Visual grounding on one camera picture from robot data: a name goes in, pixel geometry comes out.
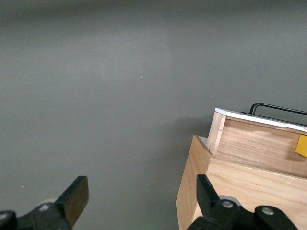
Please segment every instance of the wooden crate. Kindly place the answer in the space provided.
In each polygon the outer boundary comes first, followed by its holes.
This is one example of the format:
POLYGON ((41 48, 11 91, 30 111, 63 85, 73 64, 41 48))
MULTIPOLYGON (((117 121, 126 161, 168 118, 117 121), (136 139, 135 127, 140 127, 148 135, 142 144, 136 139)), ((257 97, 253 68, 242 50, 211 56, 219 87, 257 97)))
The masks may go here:
POLYGON ((295 153, 304 127, 220 112, 207 146, 193 137, 176 200, 179 229, 201 216, 196 175, 206 174, 218 195, 235 197, 251 212, 259 205, 277 207, 307 230, 307 158, 295 153))

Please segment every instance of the wooden drawer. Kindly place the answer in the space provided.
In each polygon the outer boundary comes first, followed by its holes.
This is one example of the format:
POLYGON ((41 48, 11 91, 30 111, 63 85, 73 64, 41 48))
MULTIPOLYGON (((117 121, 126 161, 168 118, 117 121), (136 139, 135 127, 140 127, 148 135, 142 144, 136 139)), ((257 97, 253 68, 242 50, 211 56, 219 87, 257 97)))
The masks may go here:
POLYGON ((218 195, 235 197, 251 212, 260 205, 277 207, 307 230, 307 158, 295 153, 305 132, 226 117, 215 123, 215 133, 211 127, 212 154, 199 136, 193 137, 176 200, 179 229, 201 216, 196 175, 206 174, 218 195))

